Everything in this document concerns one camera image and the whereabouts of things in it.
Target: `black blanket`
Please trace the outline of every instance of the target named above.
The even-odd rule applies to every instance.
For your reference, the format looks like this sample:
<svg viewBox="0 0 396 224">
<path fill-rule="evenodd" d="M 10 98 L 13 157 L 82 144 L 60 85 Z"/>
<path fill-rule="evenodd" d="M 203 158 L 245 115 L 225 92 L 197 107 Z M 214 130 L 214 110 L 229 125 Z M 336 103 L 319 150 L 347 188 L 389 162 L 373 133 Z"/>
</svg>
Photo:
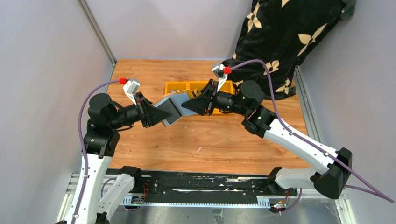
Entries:
<svg viewBox="0 0 396 224">
<path fill-rule="evenodd" d="M 355 0 L 254 0 L 235 54 L 223 64 L 261 59 L 271 73 L 275 98 L 295 95 L 295 88 L 290 87 L 295 66 L 301 65 L 341 19 L 353 14 L 354 4 Z M 266 72 L 258 63 L 235 70 L 228 79 L 236 88 L 243 80 L 255 80 L 270 98 Z"/>
</svg>

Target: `wooden table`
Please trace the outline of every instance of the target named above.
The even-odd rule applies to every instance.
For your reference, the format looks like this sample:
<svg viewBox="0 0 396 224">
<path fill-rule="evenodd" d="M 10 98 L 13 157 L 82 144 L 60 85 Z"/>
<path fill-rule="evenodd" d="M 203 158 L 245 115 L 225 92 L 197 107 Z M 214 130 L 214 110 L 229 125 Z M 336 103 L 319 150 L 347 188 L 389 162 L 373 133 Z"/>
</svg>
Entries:
<svg viewBox="0 0 396 224">
<path fill-rule="evenodd" d="M 119 60 L 112 79 L 138 79 L 139 91 L 150 101 L 164 94 L 167 81 L 215 79 L 214 61 Z M 122 106 L 132 102 L 122 86 L 112 84 L 108 94 Z M 263 105 L 273 110 L 271 101 Z M 283 119 L 306 133 L 298 97 L 277 101 Z M 150 170 L 195 171 L 238 174 L 269 174 L 273 167 L 305 168 L 308 164 L 276 143 L 248 133 L 236 114 L 190 116 L 171 127 L 162 124 L 120 132 L 111 168 L 124 165 Z"/>
</svg>

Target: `gray floor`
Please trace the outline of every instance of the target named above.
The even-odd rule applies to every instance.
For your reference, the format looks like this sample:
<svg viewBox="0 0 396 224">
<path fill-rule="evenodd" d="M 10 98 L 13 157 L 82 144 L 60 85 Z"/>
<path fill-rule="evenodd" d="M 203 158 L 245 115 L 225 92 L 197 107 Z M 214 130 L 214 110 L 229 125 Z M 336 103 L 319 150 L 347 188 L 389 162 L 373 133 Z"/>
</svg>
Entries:
<svg viewBox="0 0 396 224">
<path fill-rule="evenodd" d="M 267 209 L 213 209 L 146 207 L 134 212 L 116 212 L 114 224 L 341 224 L 331 199 L 302 199 L 280 217 Z"/>
</svg>

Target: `yellow tray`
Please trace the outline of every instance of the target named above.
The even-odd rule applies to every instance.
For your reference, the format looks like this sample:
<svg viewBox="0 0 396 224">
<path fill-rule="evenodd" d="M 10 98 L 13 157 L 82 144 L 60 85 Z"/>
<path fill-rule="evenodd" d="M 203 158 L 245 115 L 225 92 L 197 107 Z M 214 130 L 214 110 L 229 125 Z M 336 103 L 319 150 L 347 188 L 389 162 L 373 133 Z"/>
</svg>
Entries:
<svg viewBox="0 0 396 224">
<path fill-rule="evenodd" d="M 203 89 L 208 81 L 189 81 L 189 82 L 166 82 L 165 84 L 165 94 L 170 93 L 171 91 L 182 91 L 182 90 L 190 90 L 194 92 L 195 89 L 201 90 Z M 224 85 L 220 88 L 223 92 L 228 92 L 234 94 L 234 87 L 232 81 L 226 81 Z M 213 110 L 213 114 L 223 114 L 220 113 L 218 109 Z"/>
</svg>

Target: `white wall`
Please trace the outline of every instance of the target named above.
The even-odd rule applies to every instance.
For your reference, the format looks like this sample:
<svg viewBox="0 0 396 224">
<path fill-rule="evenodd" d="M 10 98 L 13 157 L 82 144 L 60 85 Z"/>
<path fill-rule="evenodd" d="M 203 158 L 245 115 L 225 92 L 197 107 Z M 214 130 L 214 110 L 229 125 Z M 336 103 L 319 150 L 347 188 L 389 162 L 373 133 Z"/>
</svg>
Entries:
<svg viewBox="0 0 396 224">
<path fill-rule="evenodd" d="M 2 224 L 55 222 L 81 163 L 79 108 L 110 72 L 77 1 L 0 1 Z"/>
<path fill-rule="evenodd" d="M 88 0 L 114 56 L 230 58 L 250 0 Z"/>
<path fill-rule="evenodd" d="M 308 56 L 302 73 L 325 144 L 353 152 L 353 168 L 396 199 L 396 2 L 358 0 Z M 348 184 L 363 186 L 351 177 Z M 348 190 L 359 224 L 396 223 L 396 205 Z"/>
</svg>

